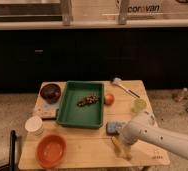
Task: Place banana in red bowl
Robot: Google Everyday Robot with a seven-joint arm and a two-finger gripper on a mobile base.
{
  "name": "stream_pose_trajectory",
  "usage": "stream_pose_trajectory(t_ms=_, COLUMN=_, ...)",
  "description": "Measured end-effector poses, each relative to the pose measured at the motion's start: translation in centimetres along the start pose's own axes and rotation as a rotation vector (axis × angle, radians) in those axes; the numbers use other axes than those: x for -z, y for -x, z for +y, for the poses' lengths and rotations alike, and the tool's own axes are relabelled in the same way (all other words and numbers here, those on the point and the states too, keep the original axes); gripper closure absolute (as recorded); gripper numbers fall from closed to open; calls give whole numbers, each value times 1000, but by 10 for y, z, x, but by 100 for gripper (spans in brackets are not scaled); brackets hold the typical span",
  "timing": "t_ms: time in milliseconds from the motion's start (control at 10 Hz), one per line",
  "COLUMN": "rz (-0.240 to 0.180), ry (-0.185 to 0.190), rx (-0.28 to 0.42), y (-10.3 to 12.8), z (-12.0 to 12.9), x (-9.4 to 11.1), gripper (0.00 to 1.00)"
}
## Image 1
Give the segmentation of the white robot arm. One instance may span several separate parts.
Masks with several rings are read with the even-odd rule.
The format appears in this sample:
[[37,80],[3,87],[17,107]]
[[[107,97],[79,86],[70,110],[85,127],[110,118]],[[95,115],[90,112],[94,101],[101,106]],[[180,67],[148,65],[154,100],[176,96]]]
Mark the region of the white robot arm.
[[156,126],[152,113],[142,112],[130,119],[121,129],[119,138],[129,146],[141,140],[188,160],[188,135]]

